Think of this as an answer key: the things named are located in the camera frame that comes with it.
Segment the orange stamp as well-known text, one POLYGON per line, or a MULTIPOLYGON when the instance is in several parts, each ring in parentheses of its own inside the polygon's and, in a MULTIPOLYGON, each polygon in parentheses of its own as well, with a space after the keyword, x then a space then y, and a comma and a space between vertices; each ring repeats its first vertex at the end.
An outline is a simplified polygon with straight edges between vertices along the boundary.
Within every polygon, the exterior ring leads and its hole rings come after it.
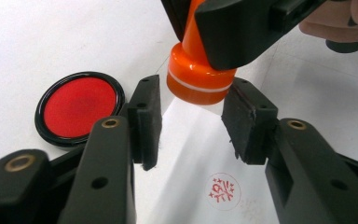
POLYGON ((171 51, 169 75, 194 91, 225 91, 231 85, 236 69, 216 70, 208 62, 195 20, 196 8, 204 1, 190 2, 184 38, 171 51))

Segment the red ink pad black case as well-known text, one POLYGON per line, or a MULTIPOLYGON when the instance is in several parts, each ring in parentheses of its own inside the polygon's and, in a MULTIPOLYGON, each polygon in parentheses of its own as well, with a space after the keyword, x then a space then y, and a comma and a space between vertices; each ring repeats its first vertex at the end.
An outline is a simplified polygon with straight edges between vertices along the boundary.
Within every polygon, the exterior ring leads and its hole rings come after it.
POLYGON ((35 110, 39 135, 56 147, 84 145, 93 124, 117 115, 126 102, 119 82, 99 72, 79 72, 49 87, 35 110))

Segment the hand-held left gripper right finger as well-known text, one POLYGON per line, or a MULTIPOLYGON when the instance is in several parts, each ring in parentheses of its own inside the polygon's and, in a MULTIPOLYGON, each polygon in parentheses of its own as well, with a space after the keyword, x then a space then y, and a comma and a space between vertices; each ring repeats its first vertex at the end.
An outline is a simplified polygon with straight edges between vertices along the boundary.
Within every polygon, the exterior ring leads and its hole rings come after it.
POLYGON ((236 77, 222 121, 235 156, 264 165, 281 224, 358 224, 358 161, 336 153, 301 119, 277 119, 278 108, 236 77))

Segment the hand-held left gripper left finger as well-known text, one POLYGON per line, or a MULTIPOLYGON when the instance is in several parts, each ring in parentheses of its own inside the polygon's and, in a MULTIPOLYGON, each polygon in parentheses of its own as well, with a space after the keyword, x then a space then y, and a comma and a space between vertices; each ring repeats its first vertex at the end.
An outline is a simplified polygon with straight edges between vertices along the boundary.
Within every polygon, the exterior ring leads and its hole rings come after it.
POLYGON ((119 115, 93 125, 57 224, 136 224, 133 165, 156 166, 161 129, 153 75, 138 82, 119 115))

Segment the white paper sheet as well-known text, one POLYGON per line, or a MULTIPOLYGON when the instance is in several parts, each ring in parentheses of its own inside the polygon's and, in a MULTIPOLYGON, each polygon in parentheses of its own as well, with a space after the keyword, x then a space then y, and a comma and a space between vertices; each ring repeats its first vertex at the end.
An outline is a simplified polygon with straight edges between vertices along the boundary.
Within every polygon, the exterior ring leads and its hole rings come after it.
POLYGON ((175 99, 158 164, 135 168, 137 224, 279 224, 265 168, 234 155, 218 115, 175 99))

